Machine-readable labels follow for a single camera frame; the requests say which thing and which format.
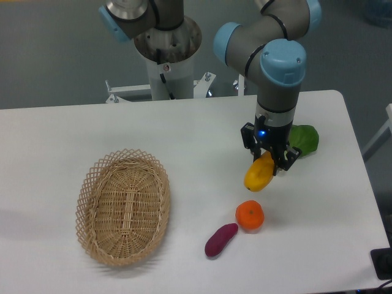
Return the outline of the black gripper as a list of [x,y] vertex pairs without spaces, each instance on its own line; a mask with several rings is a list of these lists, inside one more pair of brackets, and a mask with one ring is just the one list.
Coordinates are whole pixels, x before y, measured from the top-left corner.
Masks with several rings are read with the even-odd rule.
[[261,115],[255,117],[253,124],[247,122],[241,128],[244,147],[251,151],[254,162],[262,155],[262,149],[270,152],[274,161],[273,176],[277,175],[279,169],[288,171],[302,153],[299,148],[290,146],[292,126],[292,122],[284,126],[269,126],[266,116]]

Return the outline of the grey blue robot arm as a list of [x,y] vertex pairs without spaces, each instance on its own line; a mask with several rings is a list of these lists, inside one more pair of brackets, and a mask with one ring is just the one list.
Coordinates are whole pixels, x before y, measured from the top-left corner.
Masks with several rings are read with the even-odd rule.
[[[268,151],[275,170],[289,170],[301,150],[288,136],[306,74],[307,56],[298,39],[320,23],[318,1],[257,1],[261,19],[245,27],[230,22],[213,40],[220,62],[258,87],[255,120],[241,129],[255,159]],[[202,33],[184,13],[182,1],[107,1],[103,23],[120,42],[133,41],[149,65],[154,100],[191,98],[192,58]]]

